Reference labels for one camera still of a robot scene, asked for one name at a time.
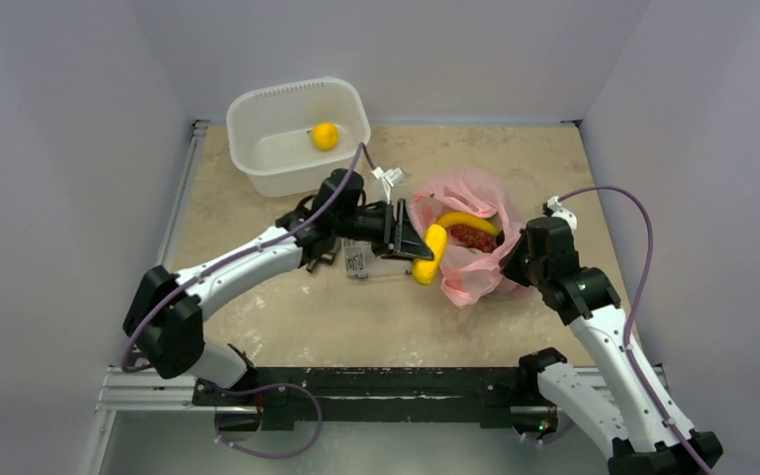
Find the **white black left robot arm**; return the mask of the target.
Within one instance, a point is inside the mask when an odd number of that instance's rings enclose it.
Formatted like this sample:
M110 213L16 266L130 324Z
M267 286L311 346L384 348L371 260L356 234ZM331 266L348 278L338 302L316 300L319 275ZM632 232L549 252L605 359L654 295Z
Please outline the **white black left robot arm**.
M333 171L317 193L303 198L254 240L208 262L170 272L157 265L142 277L123 329L163 379L192 375L217 386L230 404L249 401L255 368L244 352L204 336L204 324L257 285L319 260L342 239L366 241L375 255L412 263L431 261L404 199L366 202L362 176Z

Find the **pink plastic bag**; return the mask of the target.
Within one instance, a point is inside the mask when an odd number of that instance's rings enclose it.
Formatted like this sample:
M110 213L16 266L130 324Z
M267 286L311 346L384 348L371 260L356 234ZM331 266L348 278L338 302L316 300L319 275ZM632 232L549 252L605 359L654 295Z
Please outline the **pink plastic bag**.
M450 241L439 269L440 288L453 305L465 308L484 297L524 296L525 288L505 278L500 267L519 242L525 221L498 177L474 169L445 173L415 192L408 211L421 235L451 212L484 219L504 233L503 243L491 252L466 247L454 238Z

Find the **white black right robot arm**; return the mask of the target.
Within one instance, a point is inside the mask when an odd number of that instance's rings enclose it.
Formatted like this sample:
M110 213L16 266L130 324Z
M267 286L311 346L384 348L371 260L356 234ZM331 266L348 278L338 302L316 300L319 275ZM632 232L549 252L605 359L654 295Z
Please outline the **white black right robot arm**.
M519 360L516 388L526 401L554 404L601 450L611 474L711 474L723 454L653 373L626 331L626 314L608 276L579 262L567 221L529 221L502 266L506 278L536 289L581 342L610 396L579 380L553 347Z

